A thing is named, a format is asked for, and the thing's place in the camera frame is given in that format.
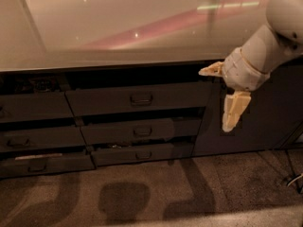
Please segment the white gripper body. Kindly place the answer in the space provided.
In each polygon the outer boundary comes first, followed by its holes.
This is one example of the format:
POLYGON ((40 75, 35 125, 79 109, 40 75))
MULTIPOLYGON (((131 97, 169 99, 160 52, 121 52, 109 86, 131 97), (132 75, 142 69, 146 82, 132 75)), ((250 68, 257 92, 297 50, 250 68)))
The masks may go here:
POLYGON ((237 47, 225 58, 222 69, 223 80, 235 91, 256 91, 269 77, 255 69, 237 47))

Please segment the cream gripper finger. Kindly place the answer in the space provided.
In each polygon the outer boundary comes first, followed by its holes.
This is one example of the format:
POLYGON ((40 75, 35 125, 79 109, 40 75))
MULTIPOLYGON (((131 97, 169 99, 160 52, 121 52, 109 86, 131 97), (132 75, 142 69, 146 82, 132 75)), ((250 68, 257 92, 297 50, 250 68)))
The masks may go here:
POLYGON ((250 101, 250 92, 235 91, 232 95, 226 95, 223 106, 224 132, 230 132, 237 126, 250 101))
POLYGON ((219 77, 221 78, 223 76, 223 63, 221 61, 216 61, 212 63, 211 65, 202 68, 199 71, 200 76, 204 77, 219 77))

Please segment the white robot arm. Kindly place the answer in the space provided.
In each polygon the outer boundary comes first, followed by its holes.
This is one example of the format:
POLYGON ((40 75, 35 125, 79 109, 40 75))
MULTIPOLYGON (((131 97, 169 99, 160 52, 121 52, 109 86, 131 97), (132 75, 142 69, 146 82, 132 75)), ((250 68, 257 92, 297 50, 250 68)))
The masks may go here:
POLYGON ((220 77, 234 93, 223 106, 222 128, 232 131, 257 90, 281 64, 298 58, 303 48, 303 0, 269 0, 267 23, 224 61, 199 71, 201 76, 220 77))

